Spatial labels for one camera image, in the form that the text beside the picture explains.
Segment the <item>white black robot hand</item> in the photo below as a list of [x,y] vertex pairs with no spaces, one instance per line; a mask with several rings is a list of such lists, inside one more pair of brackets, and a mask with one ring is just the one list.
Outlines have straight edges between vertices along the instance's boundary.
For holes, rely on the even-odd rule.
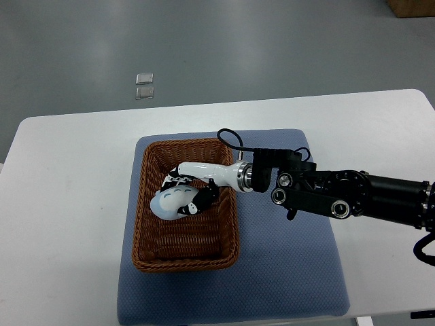
[[219,198],[219,187],[231,187],[237,192],[248,193],[251,186],[252,163],[236,162],[229,166],[202,162],[183,162],[164,178],[162,189],[189,185],[198,179],[208,183],[201,188],[187,205],[178,208],[182,215],[196,215],[209,209]]

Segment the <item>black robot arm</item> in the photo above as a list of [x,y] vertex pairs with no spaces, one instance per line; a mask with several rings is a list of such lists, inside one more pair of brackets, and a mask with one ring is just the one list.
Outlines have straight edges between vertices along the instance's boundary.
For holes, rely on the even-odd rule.
[[417,229],[434,231],[434,185],[369,175],[364,171],[318,171],[300,150],[256,148],[252,162],[232,166],[183,162],[171,170],[162,189],[195,179],[239,192],[269,190],[271,200],[287,209],[288,219],[298,211],[335,219],[364,215]]

